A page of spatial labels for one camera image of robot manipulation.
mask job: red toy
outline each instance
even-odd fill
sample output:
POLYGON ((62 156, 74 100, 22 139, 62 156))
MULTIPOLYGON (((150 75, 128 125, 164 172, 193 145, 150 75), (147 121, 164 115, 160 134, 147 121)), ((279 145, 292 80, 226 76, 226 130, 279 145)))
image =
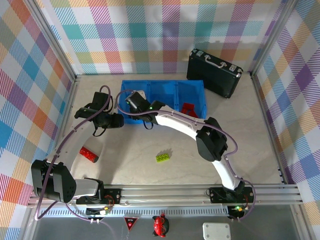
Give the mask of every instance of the red toy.
POLYGON ((191 103, 184 103, 182 105, 182 110, 181 110, 181 113, 183 114, 187 114, 191 117, 194 117, 194 118, 198 118, 198 115, 196 114, 195 112, 195 105, 194 104, 191 104, 191 103))
POLYGON ((154 231, 153 236, 160 236, 161 238, 164 238, 166 236, 166 233, 169 231, 169 221, 165 217, 165 214, 162 213, 161 216, 153 216, 154 220, 154 231))
POLYGON ((96 154, 94 154, 92 151, 88 150, 84 146, 80 149, 79 153, 93 163, 96 163, 99 159, 99 157, 96 154))

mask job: briefcase handle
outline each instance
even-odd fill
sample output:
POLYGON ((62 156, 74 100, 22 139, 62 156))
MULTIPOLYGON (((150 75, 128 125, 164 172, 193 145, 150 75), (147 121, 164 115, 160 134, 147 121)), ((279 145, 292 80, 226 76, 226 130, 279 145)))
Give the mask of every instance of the briefcase handle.
POLYGON ((206 62, 207 64, 211 64, 212 66, 217 67, 218 69, 222 69, 224 66, 227 66, 227 64, 226 64, 224 61, 221 62, 221 63, 220 63, 221 65, 219 66, 219 65, 215 64, 215 63, 212 62, 212 61, 208 61, 208 59, 211 59, 211 57, 210 57, 209 55, 205 55, 205 56, 204 56, 205 62, 206 62))

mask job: plaid wall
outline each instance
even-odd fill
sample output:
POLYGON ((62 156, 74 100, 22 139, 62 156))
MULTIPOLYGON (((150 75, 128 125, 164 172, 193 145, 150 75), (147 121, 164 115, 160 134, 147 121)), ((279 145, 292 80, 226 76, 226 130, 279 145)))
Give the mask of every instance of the plaid wall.
POLYGON ((38 0, 79 74, 184 73, 196 47, 243 67, 279 0, 38 0))
POLYGON ((275 26, 276 22, 278 21, 280 14, 281 14, 282 10, 284 9, 287 2, 288 2, 288 0, 281 0, 281 3, 279 5, 278 9, 276 10, 275 14, 273 15, 272 21, 271 21, 267 31, 265 32, 263 39, 262 39, 257 51, 255 52, 255 55, 253 57, 253 61, 251 62, 250 67, 248 69, 249 72, 254 70, 254 67, 257 63, 257 59, 260 56, 260 54, 262 53, 262 51, 264 50, 266 42, 269 39, 270 33, 274 29, 274 26, 275 26))
POLYGON ((300 0, 258 72, 273 138, 320 239, 320 0, 300 0))
POLYGON ((71 80, 22 0, 0 1, 0 240, 17 238, 30 166, 54 146, 71 80))

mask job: black briefcase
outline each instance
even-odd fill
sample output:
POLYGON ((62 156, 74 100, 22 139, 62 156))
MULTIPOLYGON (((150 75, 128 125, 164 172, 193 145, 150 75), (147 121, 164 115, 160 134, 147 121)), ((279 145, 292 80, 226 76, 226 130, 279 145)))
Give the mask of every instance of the black briefcase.
POLYGON ((229 99, 243 72, 241 67, 195 48, 189 55, 186 78, 203 80, 206 89, 229 99))

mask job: beige floor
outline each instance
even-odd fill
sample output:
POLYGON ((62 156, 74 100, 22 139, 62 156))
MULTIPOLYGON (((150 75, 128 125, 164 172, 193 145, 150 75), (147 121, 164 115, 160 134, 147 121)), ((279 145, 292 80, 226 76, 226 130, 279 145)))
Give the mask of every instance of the beige floor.
MULTIPOLYGON (((185 74, 127 74, 81 76, 71 116, 90 103, 101 85, 111 88, 113 97, 122 80, 185 80, 185 74)), ((231 157, 239 176, 254 184, 280 183, 278 164, 270 145, 266 126, 249 75, 244 75, 230 99, 205 90, 207 118, 214 117, 222 129, 238 142, 239 150, 231 157)), ((229 150, 234 146, 230 141, 229 150)), ((90 177, 112 184, 218 184, 213 165, 202 159, 196 142, 181 132, 164 126, 153 130, 143 125, 125 125, 110 129, 101 137, 91 137, 86 147, 100 158, 92 163, 78 155, 73 166, 74 178, 90 177), (172 152, 170 160, 156 162, 160 152, 172 152)))

